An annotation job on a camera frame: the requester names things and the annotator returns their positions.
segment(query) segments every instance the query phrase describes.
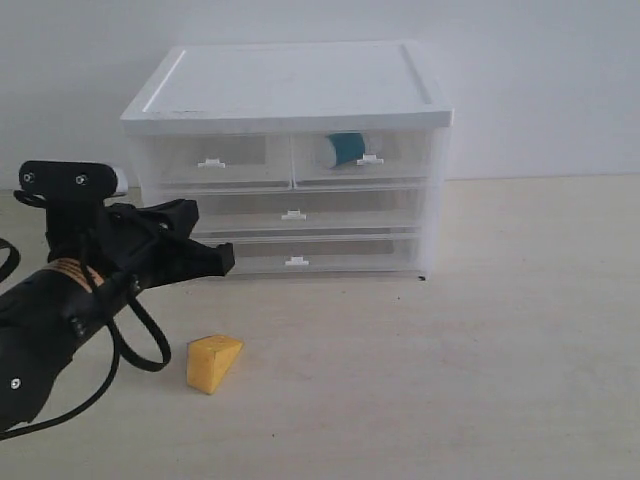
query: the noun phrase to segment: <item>white wall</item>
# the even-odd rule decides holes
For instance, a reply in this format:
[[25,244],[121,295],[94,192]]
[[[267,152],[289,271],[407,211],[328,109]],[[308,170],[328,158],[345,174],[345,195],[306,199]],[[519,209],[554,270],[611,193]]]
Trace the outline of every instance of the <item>white wall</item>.
[[456,106],[450,177],[640,172],[638,0],[30,0],[0,7],[0,187],[126,163],[118,117],[174,44],[394,37]]

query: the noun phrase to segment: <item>yellow sponge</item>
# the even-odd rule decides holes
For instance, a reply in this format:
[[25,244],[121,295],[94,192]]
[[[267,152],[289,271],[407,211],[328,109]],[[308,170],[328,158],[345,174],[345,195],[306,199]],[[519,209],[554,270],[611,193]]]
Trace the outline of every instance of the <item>yellow sponge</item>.
[[211,395],[240,353],[243,343],[225,335],[201,338],[189,344],[187,383]]

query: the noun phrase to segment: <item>white drawer handle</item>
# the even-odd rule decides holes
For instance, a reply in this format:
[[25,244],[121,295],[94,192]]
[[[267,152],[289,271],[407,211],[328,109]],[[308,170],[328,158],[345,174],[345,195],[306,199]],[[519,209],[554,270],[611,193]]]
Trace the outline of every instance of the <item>white drawer handle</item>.
[[378,158],[377,155],[363,155],[362,158],[356,160],[358,165],[382,165],[384,158]]
[[198,168],[227,168],[227,164],[221,162],[219,158],[206,158],[204,162],[198,163]]
[[284,262],[287,267],[306,267],[309,265],[309,260],[305,260],[304,257],[291,257],[290,260]]
[[306,220],[307,214],[300,213],[300,210],[288,210],[287,213],[280,218],[282,218],[282,220]]

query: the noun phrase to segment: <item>orange label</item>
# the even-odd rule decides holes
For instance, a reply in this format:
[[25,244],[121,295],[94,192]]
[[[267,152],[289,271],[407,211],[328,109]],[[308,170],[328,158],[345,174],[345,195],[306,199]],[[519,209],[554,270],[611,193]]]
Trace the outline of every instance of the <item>orange label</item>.
[[[82,269],[80,268],[80,261],[75,258],[58,258],[46,265],[43,270],[53,270],[54,272],[63,273],[87,292],[91,292],[91,287],[87,279],[84,278],[84,273],[82,273]],[[99,287],[104,283],[104,279],[93,268],[87,266],[87,270],[89,270],[91,277],[93,277],[93,281],[96,282],[96,286]]]

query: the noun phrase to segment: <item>white storage cabinet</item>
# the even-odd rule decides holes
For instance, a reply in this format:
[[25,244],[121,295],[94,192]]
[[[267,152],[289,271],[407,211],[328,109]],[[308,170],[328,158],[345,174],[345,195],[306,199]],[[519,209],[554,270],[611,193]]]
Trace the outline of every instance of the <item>white storage cabinet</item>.
[[122,122],[144,203],[196,200],[232,273],[428,275],[452,118],[385,41],[175,48]]

